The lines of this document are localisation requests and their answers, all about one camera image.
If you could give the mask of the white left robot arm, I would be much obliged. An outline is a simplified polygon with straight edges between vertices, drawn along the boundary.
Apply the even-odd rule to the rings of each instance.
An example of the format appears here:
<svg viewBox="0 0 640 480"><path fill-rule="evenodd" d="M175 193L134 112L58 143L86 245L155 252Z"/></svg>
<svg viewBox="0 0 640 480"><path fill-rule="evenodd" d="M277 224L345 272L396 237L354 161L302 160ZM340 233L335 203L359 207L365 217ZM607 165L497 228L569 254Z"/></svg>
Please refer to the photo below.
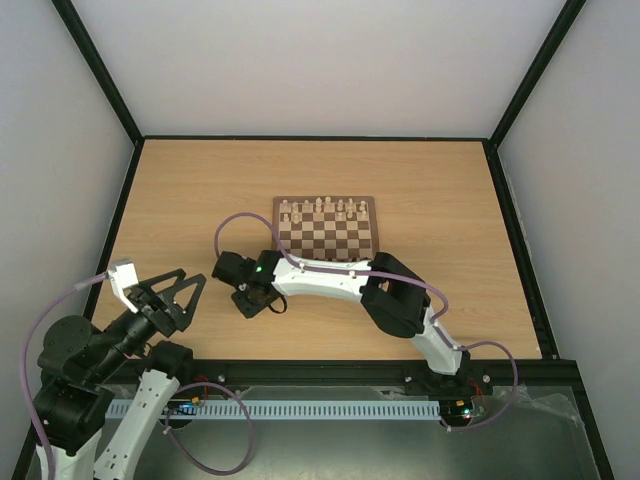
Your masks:
<svg viewBox="0 0 640 480"><path fill-rule="evenodd" d="M69 315L45 333L37 364L42 386L32 401L36 452L45 479L130 479L165 405L193 373L193 351L169 337L193 320L206 284L176 269L147 280L107 274L125 311L105 329ZM134 403L96 454L114 398L106 383L132 357L142 360Z"/></svg>

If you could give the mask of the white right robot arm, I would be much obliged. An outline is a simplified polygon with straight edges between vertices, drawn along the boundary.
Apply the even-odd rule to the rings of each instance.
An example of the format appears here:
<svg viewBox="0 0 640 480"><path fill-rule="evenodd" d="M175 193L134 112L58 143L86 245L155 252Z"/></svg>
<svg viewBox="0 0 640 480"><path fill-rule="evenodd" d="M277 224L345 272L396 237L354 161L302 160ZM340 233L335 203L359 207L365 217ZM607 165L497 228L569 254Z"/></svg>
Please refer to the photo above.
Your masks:
<svg viewBox="0 0 640 480"><path fill-rule="evenodd" d="M383 333L412 342L443 389L458 391L471 379L469 353L441 326L426 283L388 253L329 262L275 250L256 260L224 251L212 277L234 288L231 299L246 318L300 295L358 303Z"/></svg>

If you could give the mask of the wooden chess board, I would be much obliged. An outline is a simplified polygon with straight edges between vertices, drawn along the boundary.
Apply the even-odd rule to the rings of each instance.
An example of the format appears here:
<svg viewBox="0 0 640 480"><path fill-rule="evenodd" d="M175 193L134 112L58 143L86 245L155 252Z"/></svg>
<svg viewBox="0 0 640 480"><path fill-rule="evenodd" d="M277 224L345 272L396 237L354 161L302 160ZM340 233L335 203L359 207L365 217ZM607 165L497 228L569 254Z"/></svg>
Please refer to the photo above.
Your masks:
<svg viewBox="0 0 640 480"><path fill-rule="evenodd" d="M372 196L329 196L334 206L333 212L324 212L324 201L322 199L322 211L315 212L315 200L313 196L279 196L273 199L273 221L272 224L278 232L279 239L287 253L314 260L324 260L330 262L347 262L371 260L379 251L379 235L376 218L376 205ZM347 204L349 198L353 198L355 209L353 219L347 218ZM281 202L286 199L290 205L289 221L282 221L283 214L280 211ZM346 205L344 221L337 221L337 203L342 199ZM308 200L311 208L310 212L302 211L302 204ZM358 219L361 201L367 204L367 219ZM296 213L292 209L292 204L299 202L301 211ZM298 214L301 221L294 224L292 217Z"/></svg>

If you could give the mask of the clear plastic sheet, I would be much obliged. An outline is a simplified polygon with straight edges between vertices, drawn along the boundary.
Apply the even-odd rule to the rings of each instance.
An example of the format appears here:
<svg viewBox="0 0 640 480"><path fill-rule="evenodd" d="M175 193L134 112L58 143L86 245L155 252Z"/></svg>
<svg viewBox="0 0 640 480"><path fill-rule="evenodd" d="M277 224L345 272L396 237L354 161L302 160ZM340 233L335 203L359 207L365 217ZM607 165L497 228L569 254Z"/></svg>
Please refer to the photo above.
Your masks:
<svg viewBox="0 0 640 480"><path fill-rule="evenodd" d="M577 401L569 387L518 385L511 406L561 418L575 427L583 427Z"/></svg>

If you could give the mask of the black enclosure frame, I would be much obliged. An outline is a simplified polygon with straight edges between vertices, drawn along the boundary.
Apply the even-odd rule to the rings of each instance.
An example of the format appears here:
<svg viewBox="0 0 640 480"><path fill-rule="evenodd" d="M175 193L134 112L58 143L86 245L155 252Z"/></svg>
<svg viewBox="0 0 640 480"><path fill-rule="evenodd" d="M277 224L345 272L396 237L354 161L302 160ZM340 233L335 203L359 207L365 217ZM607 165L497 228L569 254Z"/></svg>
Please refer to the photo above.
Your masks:
<svg viewBox="0 0 640 480"><path fill-rule="evenodd" d="M560 48L562 42L565 37L568 35L568 32L573 27L576 19L579 18L581 11L584 6L588 4L588 1L566 1L562 6L557 18L554 20L554 23L549 30L549 33L546 35L539 51L536 53L534 60L532 61L530 67L528 68L523 80L520 82L516 93L513 98L510 100L505 113L502 115L498 126L495 131L489 138L449 138L449 137L380 137L380 136L260 136L260 135L248 135L248 136L239 136L239 135L147 135L144 136L139 130L138 126L135 124L133 117L131 116L128 107L126 107L122 96L117 89L116 84L114 83L108 68L103 62L102 57L95 46L91 35L84 22L81 19L73 1L51 1L53 7L55 8L57 15L60 20L63 22L65 29L75 42L78 47L80 53L82 54L85 62L90 68L92 75L95 77L96 81L99 83L100 88L106 95L107 100L110 102L111 106L116 113L119 121L123 125L127 135L130 137L132 145L134 146L134 151L132 153L131 161L129 162L127 173L125 176L125 180L121 191L118 196L118 202L114 210L114 215L109 224L109 230L106 236L106 240L104 242L100 259L97 264L97 272L101 269L105 269L107 267L107 263L110 259L110 256L113 252L114 245L116 242L116 237L118 231L120 229L120 225L122 222L122 218L124 216L125 207L130 195L131 188L134 183L134 178L136 175L136 170L139 165L139 160L141 158L142 150L144 147L144 143L146 141L151 140L178 140L178 141L187 141L187 140L231 140L231 141L306 141L306 142L348 142L348 141L382 141L382 142L392 142L392 141L409 141L409 142L481 142L484 149L484 155L486 157L487 165L489 172L491 174L491 178L493 181L493 187L495 190L495 195L500 206L501 214L503 217L503 222L506 228L506 233L509 238L510 246L513 252L513 257L515 261L515 265L518 271L518 275L520 277L520 282L522 284L524 296L527 302L527 306L530 311L531 321L533 324L534 332L536 333L536 341L538 342L537 346L542 348L542 359L541 360L518 360L522 366L525 368L525 373L529 375L529 380L543 380L545 385L551 385L551 380L558 380L560 377L553 377L551 374L554 373L559 375L559 368L564 365L563 368L567 368L570 370L569 373L574 376L578 375L578 366L574 365L573 360L561 359L559 356L559 350L556 345L556 339L552 332L552 326L548 318L548 314L546 311L546 307L544 305L544 301L542 298L542 293L539 289L539 282L536 274L534 272L534 266L532 264L531 252L529 249L529 244L526 242L526 235L524 232L524 228L522 227L520 214L517 212L517 205L514 200L514 196L511 190L511 187L507 185L507 175L504 171L504 167L502 163L500 163L499 158L499 147L504 139L508 136L510 129L513 124L516 122L518 116L520 115L522 109L525 107L529 97L532 92L535 90L536 85L538 84L540 78L542 78L545 69L552 62L552 59L556 55L557 50ZM306 241L309 246L311 246L311 239L316 241L317 247L314 246L314 249L310 248L301 248L303 245L303 240L301 236L293 237L293 234L289 237L283 236L284 232L293 232L294 230L285 230L284 227L279 227L276 224L278 215L278 205L279 203L274 203L273 207L273 226L280 238L272 239L272 244L274 245L272 248L275 249L278 245L278 241L282 241L283 248L287 249L287 253L291 253L291 255L303 256L302 254L307 254L307 257L313 253L316 255L316 260L325 260L325 261L346 261L347 256L342 255L335 256L335 254L341 253L347 254L351 252L353 254L359 254L360 259L364 259L363 256L365 250L367 250L370 254L369 259L372 259L371 255L375 255L376 249L379 249L379 240L378 234L374 232L376 227L374 227L373 220L373 200L369 200L371 204L371 219L369 221L369 227L371 232L371 240L369 240L370 246L362 247L360 250L351 248L351 250L347 251L345 248L337 248L337 247L327 247L326 240L331 239L326 236L326 232L330 232L332 230L320 229L322 225L317 226L315 230L304 230L304 232L317 233L325 232L325 237L313 237L307 235L304 237L304 241ZM589 399L587 393L582 392L578 395L578 410L579 413L583 415L583 420L586 418L586 434L589 441L589 446L591 448L591 453L593 455L595 466L597 467L598 473L601 476L601 479L615 479L614 473L611 468L608 456L606 454L604 443L602 442L599 429L596 424L595 416L593 414L591 404L589 403Z"/></svg>

